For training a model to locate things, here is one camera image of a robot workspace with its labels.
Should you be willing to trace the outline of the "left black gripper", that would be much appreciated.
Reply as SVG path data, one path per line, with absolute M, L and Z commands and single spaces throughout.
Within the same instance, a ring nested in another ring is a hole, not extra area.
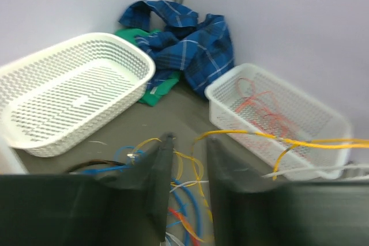
M 1 177 L 2 245 L 159 245 L 174 155 L 165 133 L 132 166 L 85 176 Z M 366 182 L 210 179 L 216 245 L 367 245 Z

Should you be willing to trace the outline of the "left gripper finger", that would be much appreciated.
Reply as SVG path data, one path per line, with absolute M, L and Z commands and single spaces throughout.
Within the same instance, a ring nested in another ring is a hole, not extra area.
M 272 220 L 278 185 L 214 137 L 206 139 L 206 158 L 215 244 L 281 245 Z

